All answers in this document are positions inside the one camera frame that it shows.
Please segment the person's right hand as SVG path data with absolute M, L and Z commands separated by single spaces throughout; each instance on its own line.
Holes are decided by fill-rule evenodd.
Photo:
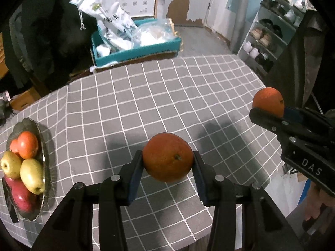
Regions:
M 304 219 L 317 219 L 320 215 L 322 205 L 331 206 L 332 197 L 329 197 L 325 191 L 320 189 L 314 182 L 311 182 L 306 197 Z

